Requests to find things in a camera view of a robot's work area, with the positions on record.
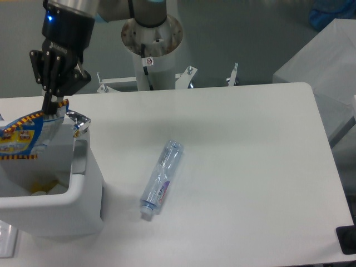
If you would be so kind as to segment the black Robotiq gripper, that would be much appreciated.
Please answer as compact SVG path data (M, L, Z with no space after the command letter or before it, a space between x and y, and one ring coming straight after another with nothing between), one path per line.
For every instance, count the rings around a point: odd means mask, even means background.
M67 100L91 81L84 70L83 53L90 44L93 15L66 5L45 5L42 51L29 53L36 82L44 96L45 115L67 112Z

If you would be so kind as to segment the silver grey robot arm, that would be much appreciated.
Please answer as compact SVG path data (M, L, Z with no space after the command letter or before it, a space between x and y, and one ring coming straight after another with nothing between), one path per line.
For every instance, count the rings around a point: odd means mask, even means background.
M43 1L44 41L29 53L35 80L42 86L45 115L55 115L58 103L91 81L82 67L96 19L104 22L133 19L145 28L167 20L166 1Z

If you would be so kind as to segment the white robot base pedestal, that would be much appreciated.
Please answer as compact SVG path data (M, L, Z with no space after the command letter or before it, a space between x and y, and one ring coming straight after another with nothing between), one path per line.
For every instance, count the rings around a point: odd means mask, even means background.
M182 26L175 17L167 15L166 21L155 28L128 19L121 38L132 56L139 91L175 88L175 54L183 39Z

